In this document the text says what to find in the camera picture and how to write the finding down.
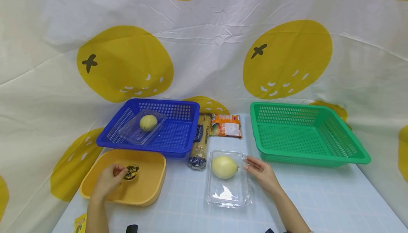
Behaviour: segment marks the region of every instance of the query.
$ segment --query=hand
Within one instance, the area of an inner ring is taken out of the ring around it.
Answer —
[[[128,173],[127,168],[118,164],[112,164],[102,170],[95,184],[91,198],[104,200],[123,180]]]
[[[267,195],[275,195],[282,190],[271,165],[252,156],[247,156],[245,162],[244,169],[256,178]]]

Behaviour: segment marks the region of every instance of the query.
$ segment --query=green plastic basket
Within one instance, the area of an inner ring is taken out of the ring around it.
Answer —
[[[263,160],[327,167],[371,162],[357,137],[328,107],[253,102],[250,113]]]

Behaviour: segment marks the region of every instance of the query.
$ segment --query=table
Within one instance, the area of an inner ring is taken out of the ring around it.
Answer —
[[[259,157],[249,115],[241,115],[243,138],[210,137],[212,150],[231,150]],[[207,169],[193,171],[186,159],[167,158],[167,174],[158,200],[139,208],[107,203],[110,233],[124,233],[131,224],[139,233],[264,233],[284,232],[274,204],[250,180],[253,204],[227,209],[204,201]],[[339,168],[273,164],[284,190],[315,233],[408,233],[391,208],[354,165]],[[88,200],[79,191],[53,233],[72,233],[75,218],[86,213]]]

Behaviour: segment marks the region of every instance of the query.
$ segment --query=orange snack package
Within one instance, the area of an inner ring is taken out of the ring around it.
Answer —
[[[213,114],[211,136],[242,137],[241,118],[238,115]]]

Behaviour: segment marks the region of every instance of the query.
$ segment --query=yellow plastic tray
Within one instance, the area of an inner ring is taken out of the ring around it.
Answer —
[[[139,166],[137,176],[132,180],[122,180],[108,201],[135,206],[150,206],[157,200],[166,175],[166,158],[160,153],[142,150],[115,149],[105,152],[96,160],[80,186],[80,193],[89,198],[100,172],[112,163],[122,166]]]

